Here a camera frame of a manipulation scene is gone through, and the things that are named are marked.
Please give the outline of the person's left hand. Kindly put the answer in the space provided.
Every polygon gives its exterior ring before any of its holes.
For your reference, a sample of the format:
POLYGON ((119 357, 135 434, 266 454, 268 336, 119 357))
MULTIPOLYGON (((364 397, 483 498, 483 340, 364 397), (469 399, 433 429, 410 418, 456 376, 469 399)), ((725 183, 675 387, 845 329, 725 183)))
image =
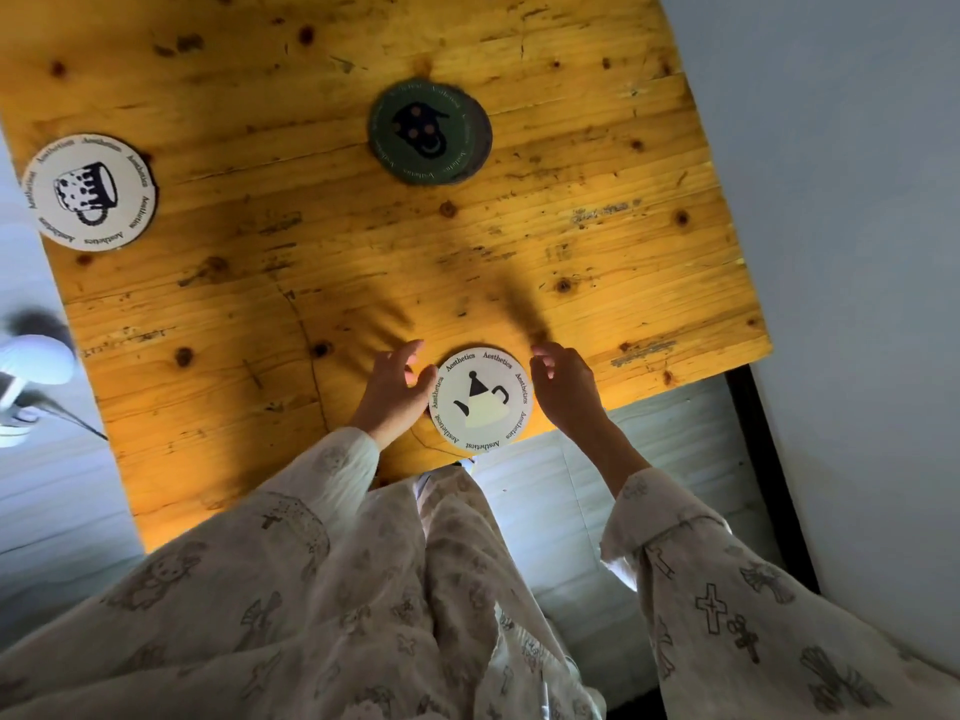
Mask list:
POLYGON ((407 433, 427 410, 428 403, 417 403, 407 395, 405 367, 413 368, 425 345, 421 338, 403 342, 390 351, 378 351, 374 355, 371 373, 363 396, 349 423, 368 435, 379 452, 390 447, 407 433))

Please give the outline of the person's right hand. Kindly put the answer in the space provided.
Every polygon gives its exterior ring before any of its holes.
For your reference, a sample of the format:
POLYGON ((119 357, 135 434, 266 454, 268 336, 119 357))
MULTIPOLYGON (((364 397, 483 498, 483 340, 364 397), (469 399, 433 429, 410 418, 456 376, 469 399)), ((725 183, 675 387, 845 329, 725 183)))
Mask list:
POLYGON ((551 386, 534 388, 535 399, 550 423, 584 451, 609 442, 617 428, 602 405, 594 372, 580 353, 546 341, 534 345, 532 354, 555 359, 551 386))

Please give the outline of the white coaster with teapot print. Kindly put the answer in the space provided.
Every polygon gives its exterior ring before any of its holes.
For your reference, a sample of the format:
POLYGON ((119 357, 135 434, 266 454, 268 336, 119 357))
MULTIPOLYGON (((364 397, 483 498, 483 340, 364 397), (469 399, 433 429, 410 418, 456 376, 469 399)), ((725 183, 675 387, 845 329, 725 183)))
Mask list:
POLYGON ((428 408, 438 435, 451 447, 479 455, 522 437, 534 412, 534 388, 513 355, 475 346, 438 368, 428 408))

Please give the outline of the person's right forearm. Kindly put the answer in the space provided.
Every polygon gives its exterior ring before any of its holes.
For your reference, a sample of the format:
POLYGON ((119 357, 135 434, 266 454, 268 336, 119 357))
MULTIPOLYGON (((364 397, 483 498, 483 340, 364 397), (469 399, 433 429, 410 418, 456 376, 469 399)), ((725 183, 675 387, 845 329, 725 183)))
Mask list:
POLYGON ((602 561, 633 587, 670 713, 809 715, 823 682, 822 603, 651 466, 606 416, 571 439, 615 498, 602 561))

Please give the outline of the person's left forearm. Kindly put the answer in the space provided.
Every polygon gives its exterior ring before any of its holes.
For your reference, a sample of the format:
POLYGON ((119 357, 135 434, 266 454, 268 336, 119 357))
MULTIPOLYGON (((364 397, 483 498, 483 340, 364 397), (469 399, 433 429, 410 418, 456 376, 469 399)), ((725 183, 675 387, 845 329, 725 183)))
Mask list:
POLYGON ((374 440, 357 428, 325 436, 233 507, 156 550, 101 603, 268 634, 304 610, 378 461, 374 440))

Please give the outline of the cream patterned pajama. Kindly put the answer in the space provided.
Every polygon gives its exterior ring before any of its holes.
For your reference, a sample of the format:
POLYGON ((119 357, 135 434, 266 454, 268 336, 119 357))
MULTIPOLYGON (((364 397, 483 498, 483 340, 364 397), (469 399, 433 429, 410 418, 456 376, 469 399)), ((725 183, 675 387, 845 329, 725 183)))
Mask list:
MULTIPOLYGON (((125 578, 0 654, 0 720, 543 720, 543 698, 549 720, 600 717, 462 468, 419 499, 367 491, 266 634, 102 604, 125 578)), ((960 720, 960 679, 815 596, 832 638, 813 712, 694 718, 662 696, 670 720, 960 720)))

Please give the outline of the dark green coaster with face print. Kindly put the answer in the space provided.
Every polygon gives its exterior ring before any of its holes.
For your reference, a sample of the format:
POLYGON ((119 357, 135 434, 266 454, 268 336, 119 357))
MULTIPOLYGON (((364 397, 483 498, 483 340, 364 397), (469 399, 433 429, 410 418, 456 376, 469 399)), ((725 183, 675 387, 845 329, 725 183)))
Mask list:
POLYGON ((450 185, 469 167, 478 141, 467 94, 426 78, 384 89, 370 109, 367 143, 382 167, 413 185, 450 185))

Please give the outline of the white coaster with mug print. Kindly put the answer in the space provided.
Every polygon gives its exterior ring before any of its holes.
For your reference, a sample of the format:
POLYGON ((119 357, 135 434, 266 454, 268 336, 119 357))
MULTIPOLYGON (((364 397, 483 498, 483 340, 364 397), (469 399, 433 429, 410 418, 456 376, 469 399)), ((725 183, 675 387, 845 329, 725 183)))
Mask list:
POLYGON ((130 245, 159 208, 159 186, 145 157, 101 133, 47 144, 30 159, 19 184, 40 234, 79 253, 130 245))

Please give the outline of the white lamp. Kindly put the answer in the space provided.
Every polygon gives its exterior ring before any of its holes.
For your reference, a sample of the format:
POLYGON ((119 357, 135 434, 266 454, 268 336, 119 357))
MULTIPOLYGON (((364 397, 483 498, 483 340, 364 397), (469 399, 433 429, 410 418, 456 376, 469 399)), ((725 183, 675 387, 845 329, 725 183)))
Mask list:
POLYGON ((69 385, 79 361, 67 325, 39 306, 18 309, 0 338, 0 449, 18 447, 44 420, 70 424, 107 441, 101 430, 48 394, 69 385))

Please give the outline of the black bed frame rail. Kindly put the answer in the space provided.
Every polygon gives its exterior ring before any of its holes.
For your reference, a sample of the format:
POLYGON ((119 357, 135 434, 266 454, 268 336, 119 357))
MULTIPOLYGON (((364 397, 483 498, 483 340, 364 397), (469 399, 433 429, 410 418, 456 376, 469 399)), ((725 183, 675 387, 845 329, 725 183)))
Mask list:
POLYGON ((787 571, 812 593, 820 584, 750 365, 724 373, 759 492, 787 571))

